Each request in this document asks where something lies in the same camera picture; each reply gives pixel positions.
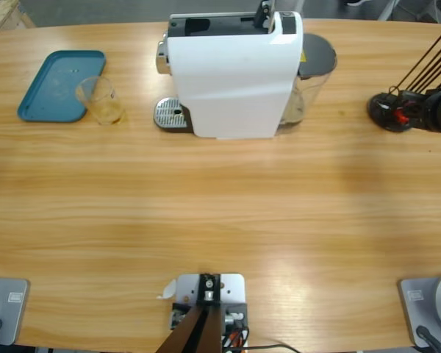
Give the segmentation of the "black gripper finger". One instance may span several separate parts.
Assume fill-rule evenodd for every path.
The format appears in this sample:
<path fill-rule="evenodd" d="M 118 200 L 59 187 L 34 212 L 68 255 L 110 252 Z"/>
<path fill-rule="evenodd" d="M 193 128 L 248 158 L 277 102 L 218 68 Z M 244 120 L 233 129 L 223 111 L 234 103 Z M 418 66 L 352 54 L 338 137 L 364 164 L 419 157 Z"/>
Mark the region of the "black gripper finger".
<path fill-rule="evenodd" d="M 416 93 L 410 90 L 402 92 L 402 105 L 421 105 L 426 100 L 426 94 Z"/>
<path fill-rule="evenodd" d="M 425 114 L 422 110 L 418 110 L 418 111 L 407 110 L 406 117 L 409 120 L 408 125 L 411 128 L 415 128 L 415 129 L 426 128 Z"/>

